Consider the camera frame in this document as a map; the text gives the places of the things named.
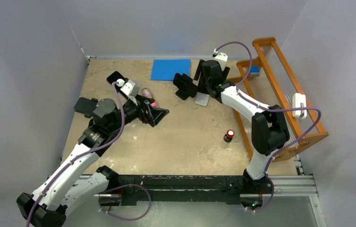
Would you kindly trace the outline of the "black phone purple edge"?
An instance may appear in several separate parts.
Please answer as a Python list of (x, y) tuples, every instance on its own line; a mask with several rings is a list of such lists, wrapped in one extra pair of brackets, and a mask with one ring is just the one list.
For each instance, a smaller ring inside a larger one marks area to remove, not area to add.
[(114, 71), (110, 76), (106, 78), (109, 84), (112, 84), (113, 82), (116, 82), (119, 79), (122, 79), (124, 82), (127, 81), (127, 78), (124, 77), (119, 71)]

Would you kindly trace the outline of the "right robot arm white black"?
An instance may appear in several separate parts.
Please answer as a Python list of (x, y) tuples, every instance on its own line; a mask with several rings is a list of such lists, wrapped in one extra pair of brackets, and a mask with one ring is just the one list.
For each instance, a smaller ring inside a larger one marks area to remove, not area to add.
[(273, 155), (289, 140), (289, 130), (279, 105), (269, 106), (248, 96), (226, 79), (228, 72), (229, 68), (222, 69), (216, 60), (200, 60), (194, 79), (213, 99), (250, 121), (255, 152), (244, 171), (243, 187), (255, 192), (261, 187)]

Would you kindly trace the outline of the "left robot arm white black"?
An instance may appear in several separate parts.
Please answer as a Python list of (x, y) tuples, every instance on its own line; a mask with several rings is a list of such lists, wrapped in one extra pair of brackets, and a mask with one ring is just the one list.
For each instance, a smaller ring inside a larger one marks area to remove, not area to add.
[(89, 125), (58, 169), (32, 193), (24, 192), (17, 198), (26, 226), (60, 227), (73, 205), (83, 196), (95, 193), (95, 188), (101, 188), (106, 193), (118, 189), (118, 180), (102, 173), (92, 175), (91, 181), (83, 186), (74, 188), (73, 184), (119, 139), (126, 124), (139, 119), (155, 127), (169, 114), (168, 109), (153, 107), (150, 98), (140, 95), (137, 98), (138, 102), (129, 100), (125, 104), (110, 98), (78, 99), (74, 111), (90, 119)]

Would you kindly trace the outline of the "white silver phone stand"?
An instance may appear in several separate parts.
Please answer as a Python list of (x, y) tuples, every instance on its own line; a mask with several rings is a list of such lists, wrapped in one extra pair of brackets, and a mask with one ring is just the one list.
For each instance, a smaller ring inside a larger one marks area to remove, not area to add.
[(195, 97), (195, 104), (200, 106), (207, 106), (210, 95), (198, 92)]

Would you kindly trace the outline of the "black phone on folding stand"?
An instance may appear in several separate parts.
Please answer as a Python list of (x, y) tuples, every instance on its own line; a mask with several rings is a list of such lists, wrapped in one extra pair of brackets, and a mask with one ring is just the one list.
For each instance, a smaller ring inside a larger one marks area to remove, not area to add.
[(178, 89), (188, 90), (190, 97), (194, 98), (197, 94), (198, 87), (193, 83), (193, 79), (186, 74), (176, 73), (173, 79), (173, 84)]

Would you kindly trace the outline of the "black folding phone stand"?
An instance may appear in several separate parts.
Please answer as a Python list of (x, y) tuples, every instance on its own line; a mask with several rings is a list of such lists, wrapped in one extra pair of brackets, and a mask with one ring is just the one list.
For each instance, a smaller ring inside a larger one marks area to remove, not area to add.
[(188, 90), (178, 89), (175, 93), (181, 100), (187, 100), (191, 95)]

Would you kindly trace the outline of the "pink patterned bottle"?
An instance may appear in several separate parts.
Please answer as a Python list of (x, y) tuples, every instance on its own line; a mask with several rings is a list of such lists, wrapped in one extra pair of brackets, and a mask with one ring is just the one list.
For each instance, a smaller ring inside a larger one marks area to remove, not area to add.
[(144, 97), (147, 97), (147, 98), (150, 98), (150, 99), (153, 100), (153, 101), (151, 102), (151, 105), (152, 105), (153, 107), (158, 107), (158, 104), (157, 104), (155, 98), (153, 97), (153, 94), (152, 94), (152, 92), (151, 92), (151, 90), (150, 90), (149, 88), (143, 88), (142, 91), (141, 91), (141, 93), (142, 93), (142, 95), (143, 95)]

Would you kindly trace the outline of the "blue foam mat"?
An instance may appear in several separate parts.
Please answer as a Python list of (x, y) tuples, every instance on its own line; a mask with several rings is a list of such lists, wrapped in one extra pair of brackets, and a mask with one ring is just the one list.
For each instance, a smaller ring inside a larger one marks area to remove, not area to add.
[(151, 80), (172, 81), (176, 73), (190, 75), (190, 59), (153, 60)]

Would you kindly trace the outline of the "blue sponge block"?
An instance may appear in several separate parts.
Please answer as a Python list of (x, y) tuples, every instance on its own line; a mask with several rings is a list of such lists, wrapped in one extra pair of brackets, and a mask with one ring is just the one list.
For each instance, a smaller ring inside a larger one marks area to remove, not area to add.
[(250, 68), (250, 76), (258, 77), (260, 75), (260, 68), (258, 66), (251, 66)]

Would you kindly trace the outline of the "orange wooden rack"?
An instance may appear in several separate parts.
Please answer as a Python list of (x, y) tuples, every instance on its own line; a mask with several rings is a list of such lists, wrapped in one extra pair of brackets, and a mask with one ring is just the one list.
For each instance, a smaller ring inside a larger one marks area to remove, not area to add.
[[(253, 41), (252, 45), (257, 53), (257, 56), (252, 60), (252, 66), (260, 69), (260, 75), (249, 75), (240, 84), (240, 88), (245, 88), (245, 93), (265, 104), (279, 105), (283, 109), (291, 108), (293, 95), (295, 93), (305, 95), (305, 92), (278, 46), (276, 39), (274, 37), (258, 38)], [(236, 66), (240, 76), (228, 80), (234, 83), (240, 82), (248, 71), (249, 64), (250, 60), (238, 61)], [(251, 142), (251, 124), (237, 111), (234, 111), (234, 115), (249, 157), (252, 158), (255, 148)], [(307, 111), (306, 117), (300, 120), (293, 117), (291, 112), (285, 112), (284, 116), (290, 134), (290, 139), (286, 144), (289, 144), (301, 136), (317, 120), (318, 113), (313, 110)], [(329, 133), (325, 130), (323, 124), (318, 122), (299, 142), (278, 154), (274, 162), (291, 159), (328, 135)]]

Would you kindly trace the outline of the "red black emergency button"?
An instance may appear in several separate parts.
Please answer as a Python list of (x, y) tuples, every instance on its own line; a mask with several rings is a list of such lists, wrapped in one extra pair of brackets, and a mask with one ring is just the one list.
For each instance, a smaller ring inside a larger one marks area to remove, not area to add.
[(226, 132), (226, 134), (224, 135), (223, 140), (224, 140), (225, 142), (229, 143), (229, 142), (232, 141), (234, 135), (235, 135), (234, 130), (229, 129), (229, 130)]

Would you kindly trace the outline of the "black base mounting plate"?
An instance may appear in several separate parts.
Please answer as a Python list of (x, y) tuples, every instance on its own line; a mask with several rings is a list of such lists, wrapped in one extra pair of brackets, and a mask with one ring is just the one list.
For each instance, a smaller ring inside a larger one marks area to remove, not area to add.
[(247, 195), (258, 198), (272, 192), (267, 177), (251, 180), (243, 175), (118, 175), (106, 183), (108, 193), (121, 192), (122, 205), (138, 201), (223, 202), (251, 206)]

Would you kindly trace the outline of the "white clip on rack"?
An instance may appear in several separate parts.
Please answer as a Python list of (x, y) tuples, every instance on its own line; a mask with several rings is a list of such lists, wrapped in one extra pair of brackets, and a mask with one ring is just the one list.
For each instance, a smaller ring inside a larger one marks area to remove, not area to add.
[(307, 111), (304, 109), (305, 107), (307, 107), (306, 95), (294, 93), (292, 97), (292, 108), (296, 110), (292, 111), (292, 116), (298, 120), (305, 119), (307, 117)]

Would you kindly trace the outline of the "aluminium frame rail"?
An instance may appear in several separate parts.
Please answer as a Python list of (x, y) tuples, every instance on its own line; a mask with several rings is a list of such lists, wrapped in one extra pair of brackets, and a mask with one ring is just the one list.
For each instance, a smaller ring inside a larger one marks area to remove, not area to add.
[[(104, 195), (106, 197), (116, 198), (117, 193), (108, 193), (105, 191), (106, 183), (111, 180), (111, 177), (121, 174), (116, 173), (107, 166), (102, 166), (91, 176), (80, 177), (72, 186), (70, 192), (66, 196), (67, 199), (76, 199), (77, 196), (94, 196)], [(267, 199), (269, 196), (316, 196), (317, 189), (312, 176), (271, 176), (272, 192), (259, 197)]]

